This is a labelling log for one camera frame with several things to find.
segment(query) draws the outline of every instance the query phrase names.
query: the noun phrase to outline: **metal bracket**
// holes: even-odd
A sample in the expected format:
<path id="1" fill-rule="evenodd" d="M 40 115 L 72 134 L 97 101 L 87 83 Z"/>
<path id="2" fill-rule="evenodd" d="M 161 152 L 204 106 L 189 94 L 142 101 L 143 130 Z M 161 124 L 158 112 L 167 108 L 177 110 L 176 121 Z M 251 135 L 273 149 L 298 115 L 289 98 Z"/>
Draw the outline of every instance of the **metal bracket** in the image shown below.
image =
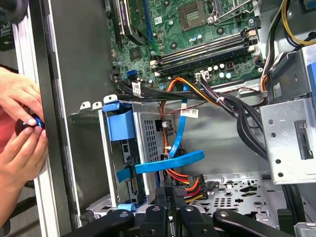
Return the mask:
<path id="1" fill-rule="evenodd" d="M 296 237 L 316 236 L 316 223 L 297 223 L 294 226 Z"/>

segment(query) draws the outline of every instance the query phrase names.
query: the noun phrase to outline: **hand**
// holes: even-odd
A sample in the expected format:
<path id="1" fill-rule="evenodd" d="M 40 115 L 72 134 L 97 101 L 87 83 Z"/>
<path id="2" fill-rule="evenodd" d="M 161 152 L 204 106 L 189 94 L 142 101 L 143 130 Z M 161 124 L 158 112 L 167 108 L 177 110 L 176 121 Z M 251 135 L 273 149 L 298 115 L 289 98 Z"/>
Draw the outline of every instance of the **hand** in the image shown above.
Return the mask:
<path id="1" fill-rule="evenodd" d="M 29 107 L 41 120 L 44 119 L 39 86 L 24 75 L 0 68 L 0 106 L 14 120 L 21 119 L 29 125 L 36 125 L 22 105 Z"/>
<path id="2" fill-rule="evenodd" d="M 46 131 L 40 127 L 28 127 L 18 137 L 14 133 L 0 154 L 0 185 L 18 190 L 33 180 L 47 154 L 46 143 Z"/>

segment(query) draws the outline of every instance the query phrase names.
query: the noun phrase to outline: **green circuit board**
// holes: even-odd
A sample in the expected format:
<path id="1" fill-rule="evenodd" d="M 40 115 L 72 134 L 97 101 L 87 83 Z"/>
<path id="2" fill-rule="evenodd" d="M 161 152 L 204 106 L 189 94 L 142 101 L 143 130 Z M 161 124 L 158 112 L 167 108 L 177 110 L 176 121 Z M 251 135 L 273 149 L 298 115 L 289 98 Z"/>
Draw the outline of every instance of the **green circuit board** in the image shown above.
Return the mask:
<path id="1" fill-rule="evenodd" d="M 114 34 L 114 25 L 109 21 L 111 33 L 113 66 L 119 70 L 120 79 L 126 80 L 126 72 L 137 70 L 138 78 L 144 86 L 166 90 L 170 80 L 168 77 L 155 77 L 151 70 L 151 55 L 168 55 L 183 49 L 212 42 L 214 40 L 237 34 L 244 29 L 256 28 L 254 14 L 242 14 L 239 20 L 231 19 L 223 24 L 214 25 L 208 22 L 210 16 L 210 4 L 213 0 L 147 0 L 152 33 L 155 36 L 153 42 L 137 46 L 126 37 L 122 37 L 122 49 L 119 49 Z M 247 0 L 218 0 L 221 11 L 224 13 L 233 9 L 236 5 Z M 238 10 L 253 9 L 252 2 L 245 4 Z M 131 19 L 141 18 L 144 25 L 144 16 L 138 16 L 137 4 L 133 6 Z M 232 63 L 234 68 L 213 71 L 210 74 L 210 85 L 219 85 L 234 80 L 248 80 L 260 76 L 259 66 L 256 60 L 260 58 L 260 52 L 254 51 L 245 57 L 225 60 L 216 64 L 210 64 L 194 68 L 192 73 L 207 70 L 208 67 L 218 66 L 220 63 Z M 230 73 L 231 78 L 222 78 L 220 73 Z"/>

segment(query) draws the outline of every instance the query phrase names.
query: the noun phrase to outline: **yellow wire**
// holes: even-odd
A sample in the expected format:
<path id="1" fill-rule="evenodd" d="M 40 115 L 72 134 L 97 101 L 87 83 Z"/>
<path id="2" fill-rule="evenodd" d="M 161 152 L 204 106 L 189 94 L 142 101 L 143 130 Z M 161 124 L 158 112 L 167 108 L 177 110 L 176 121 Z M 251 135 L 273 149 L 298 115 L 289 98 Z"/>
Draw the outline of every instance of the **yellow wire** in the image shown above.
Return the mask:
<path id="1" fill-rule="evenodd" d="M 202 194 L 201 194 L 201 195 L 199 195 L 199 196 L 193 197 L 193 198 L 191 198 L 191 199 L 187 199 L 187 200 L 186 200 L 186 203 L 189 203 L 189 202 L 191 202 L 191 201 L 194 201 L 194 200 L 200 199 L 201 197 L 203 197 L 203 195 L 202 195 Z"/>
<path id="2" fill-rule="evenodd" d="M 196 89 L 195 86 L 193 86 L 191 83 L 189 83 L 185 79 L 183 79 L 183 78 L 176 78 L 176 80 L 181 81 L 181 82 L 189 85 L 189 87 L 191 87 L 197 94 L 199 94 L 202 98 L 204 98 L 204 100 L 208 101 L 209 103 L 217 105 L 213 101 L 209 100 L 204 94 L 202 94 L 198 89 Z"/>
<path id="3" fill-rule="evenodd" d="M 289 34 L 289 36 L 294 40 L 296 41 L 297 43 L 300 43 L 300 44 L 303 44 L 303 45 L 313 45 L 316 43 L 316 41 L 303 41 L 303 40 L 300 40 L 298 38 L 296 38 L 293 33 L 291 32 L 290 30 L 290 27 L 289 27 L 289 24 L 288 24 L 288 21 L 287 21 L 287 11 L 286 11 L 286 5 L 288 3 L 289 0 L 285 0 L 284 1 L 284 4 L 283 4 L 283 7 L 282 7 L 282 22 L 283 22 L 283 25 L 284 25 L 284 28 L 285 30 L 287 31 L 287 33 Z"/>

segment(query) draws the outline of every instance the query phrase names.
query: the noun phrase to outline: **black clamp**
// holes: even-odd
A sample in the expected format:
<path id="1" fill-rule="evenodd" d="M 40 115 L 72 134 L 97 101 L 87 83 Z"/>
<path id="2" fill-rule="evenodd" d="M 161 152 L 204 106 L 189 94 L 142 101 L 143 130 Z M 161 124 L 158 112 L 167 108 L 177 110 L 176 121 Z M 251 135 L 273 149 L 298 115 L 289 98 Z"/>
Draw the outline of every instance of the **black clamp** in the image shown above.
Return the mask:
<path id="1" fill-rule="evenodd" d="M 20 23 L 28 10 L 28 0 L 0 0 L 0 7 L 5 9 L 9 22 Z"/>

